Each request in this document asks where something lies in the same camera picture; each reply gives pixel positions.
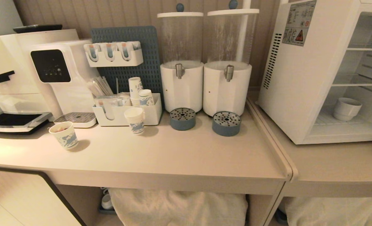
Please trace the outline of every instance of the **drip tray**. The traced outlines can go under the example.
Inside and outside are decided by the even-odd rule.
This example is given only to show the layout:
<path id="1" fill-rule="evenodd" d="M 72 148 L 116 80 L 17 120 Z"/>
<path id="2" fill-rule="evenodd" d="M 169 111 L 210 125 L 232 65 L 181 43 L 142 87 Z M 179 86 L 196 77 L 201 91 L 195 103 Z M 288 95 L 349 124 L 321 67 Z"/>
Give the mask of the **drip tray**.
<path id="1" fill-rule="evenodd" d="M 46 113 L 1 113 L 0 132 L 5 133 L 29 133 L 46 124 L 50 112 Z"/>
<path id="2" fill-rule="evenodd" d="M 75 128 L 89 128 L 97 123 L 97 119 L 94 113 L 88 112 L 71 112 L 67 113 L 57 120 L 54 121 L 55 124 L 64 122 L 64 121 L 71 121 L 73 122 L 73 127 Z"/>

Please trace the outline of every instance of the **clear plastic tank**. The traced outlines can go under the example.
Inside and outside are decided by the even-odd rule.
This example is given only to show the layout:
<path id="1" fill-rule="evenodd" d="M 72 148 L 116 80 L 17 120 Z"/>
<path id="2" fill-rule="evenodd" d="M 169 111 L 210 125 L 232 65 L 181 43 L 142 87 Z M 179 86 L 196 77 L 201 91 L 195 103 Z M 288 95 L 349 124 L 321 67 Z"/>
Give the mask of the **clear plastic tank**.
<path id="1" fill-rule="evenodd" d="M 200 67 L 202 58 L 203 13 L 160 13 L 163 65 L 175 69 Z"/>
<path id="2" fill-rule="evenodd" d="M 234 9 L 209 12 L 207 63 L 215 70 L 233 65 L 244 70 L 249 65 L 258 9 Z"/>

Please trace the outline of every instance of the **warning label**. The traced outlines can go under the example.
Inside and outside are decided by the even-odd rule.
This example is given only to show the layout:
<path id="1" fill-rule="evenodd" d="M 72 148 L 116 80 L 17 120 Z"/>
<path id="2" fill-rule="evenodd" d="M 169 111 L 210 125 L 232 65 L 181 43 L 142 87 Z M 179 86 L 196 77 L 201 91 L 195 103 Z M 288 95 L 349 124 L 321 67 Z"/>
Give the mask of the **warning label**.
<path id="1" fill-rule="evenodd" d="M 282 43 L 304 46 L 315 6 L 316 0 L 290 6 Z"/>

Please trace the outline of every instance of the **striped wall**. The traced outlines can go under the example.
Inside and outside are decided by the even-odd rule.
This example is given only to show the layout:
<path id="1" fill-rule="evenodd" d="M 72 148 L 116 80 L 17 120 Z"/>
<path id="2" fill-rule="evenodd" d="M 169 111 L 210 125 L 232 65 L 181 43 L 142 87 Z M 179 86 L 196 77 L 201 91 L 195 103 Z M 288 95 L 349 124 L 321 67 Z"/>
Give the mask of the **striped wall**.
<path id="1" fill-rule="evenodd" d="M 157 13 L 174 12 L 177 3 L 184 4 L 185 11 L 207 13 L 228 9 L 229 0 L 14 0 L 14 3 L 24 25 L 58 23 L 64 29 L 75 28 L 81 38 L 89 38 L 90 29 L 97 27 L 153 25 L 159 30 Z M 259 8 L 260 14 L 250 57 L 250 86 L 260 86 L 278 0 L 252 0 L 252 8 Z"/>

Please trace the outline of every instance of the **metal spigot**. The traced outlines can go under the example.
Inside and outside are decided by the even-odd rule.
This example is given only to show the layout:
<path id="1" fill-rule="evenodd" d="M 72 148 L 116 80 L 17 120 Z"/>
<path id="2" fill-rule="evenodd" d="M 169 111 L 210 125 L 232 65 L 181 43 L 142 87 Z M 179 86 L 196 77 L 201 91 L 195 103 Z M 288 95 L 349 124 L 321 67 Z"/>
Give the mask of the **metal spigot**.
<path id="1" fill-rule="evenodd" d="M 233 78 L 233 69 L 234 67 L 232 65 L 228 65 L 225 68 L 224 76 L 226 81 L 229 83 Z"/>
<path id="2" fill-rule="evenodd" d="M 182 79 L 182 76 L 185 74 L 185 69 L 183 68 L 181 63 L 177 63 L 175 65 L 176 68 L 176 77 L 178 79 Z"/>

